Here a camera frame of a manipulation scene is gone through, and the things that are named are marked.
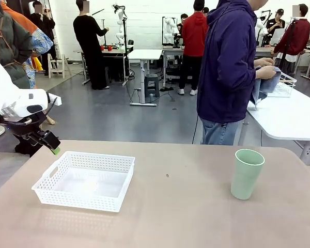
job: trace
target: red hoodie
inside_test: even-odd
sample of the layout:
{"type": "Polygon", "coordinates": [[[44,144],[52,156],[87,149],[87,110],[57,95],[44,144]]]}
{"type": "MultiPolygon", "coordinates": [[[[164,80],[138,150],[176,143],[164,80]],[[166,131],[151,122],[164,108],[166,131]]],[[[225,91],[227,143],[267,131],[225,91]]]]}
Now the red hoodie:
{"type": "Polygon", "coordinates": [[[195,12],[185,20],[182,28],[182,38],[185,43],[184,55],[203,56],[207,30],[207,18],[201,12],[195,12]]]}

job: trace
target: white sneakers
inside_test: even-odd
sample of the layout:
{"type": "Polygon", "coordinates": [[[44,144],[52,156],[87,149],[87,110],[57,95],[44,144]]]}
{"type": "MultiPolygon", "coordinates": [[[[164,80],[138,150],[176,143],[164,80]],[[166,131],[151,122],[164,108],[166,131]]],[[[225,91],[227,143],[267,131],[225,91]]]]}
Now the white sneakers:
{"type": "MultiPolygon", "coordinates": [[[[178,94],[181,96],[185,95],[184,89],[179,89],[178,94]]],[[[196,94],[197,94],[197,90],[191,90],[191,93],[190,93],[191,96],[195,96],[196,94]]]]}
{"type": "Polygon", "coordinates": [[[185,95],[184,89],[179,89],[178,90],[178,94],[181,95],[181,96],[185,95]]]}
{"type": "Polygon", "coordinates": [[[196,94],[197,94],[197,89],[196,90],[191,90],[191,93],[190,93],[191,96],[194,96],[196,94]]]}

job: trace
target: wire basket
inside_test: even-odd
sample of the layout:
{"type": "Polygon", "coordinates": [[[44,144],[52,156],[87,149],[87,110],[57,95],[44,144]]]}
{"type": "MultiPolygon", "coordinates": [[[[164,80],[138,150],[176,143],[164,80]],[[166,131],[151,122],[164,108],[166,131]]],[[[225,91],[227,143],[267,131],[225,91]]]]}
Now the wire basket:
{"type": "Polygon", "coordinates": [[[273,93],[268,93],[268,97],[290,97],[297,80],[281,73],[280,80],[273,93]]]}
{"type": "Polygon", "coordinates": [[[65,152],[32,187],[43,204],[119,212],[134,157],[65,152]]]}

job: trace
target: black cap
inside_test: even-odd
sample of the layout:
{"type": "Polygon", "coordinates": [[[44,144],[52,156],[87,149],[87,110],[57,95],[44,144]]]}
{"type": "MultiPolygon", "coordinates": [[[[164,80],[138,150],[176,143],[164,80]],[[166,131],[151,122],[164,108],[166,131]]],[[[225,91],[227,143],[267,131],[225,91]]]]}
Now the black cap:
{"type": "Polygon", "coordinates": [[[202,11],[205,7],[205,0],[195,0],[193,8],[195,11],[202,11]]]}
{"type": "Polygon", "coordinates": [[[284,10],[283,10],[283,9],[277,10],[277,14],[278,14],[279,16],[283,16],[283,15],[284,15],[284,10]]]}

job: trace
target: green jacket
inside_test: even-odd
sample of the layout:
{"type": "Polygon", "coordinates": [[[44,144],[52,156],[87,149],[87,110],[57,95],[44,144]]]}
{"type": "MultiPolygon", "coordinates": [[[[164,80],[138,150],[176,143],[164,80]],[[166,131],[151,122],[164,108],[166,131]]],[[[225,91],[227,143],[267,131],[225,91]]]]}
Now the green jacket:
{"type": "Polygon", "coordinates": [[[5,67],[11,77],[12,82],[21,89],[29,89],[30,83],[23,69],[24,63],[32,53],[32,36],[20,24],[18,24],[10,15],[3,12],[0,4],[0,21],[3,18],[2,34],[10,45],[11,50],[0,38],[0,64],[5,67]],[[5,66],[17,61],[20,64],[5,66]]]}

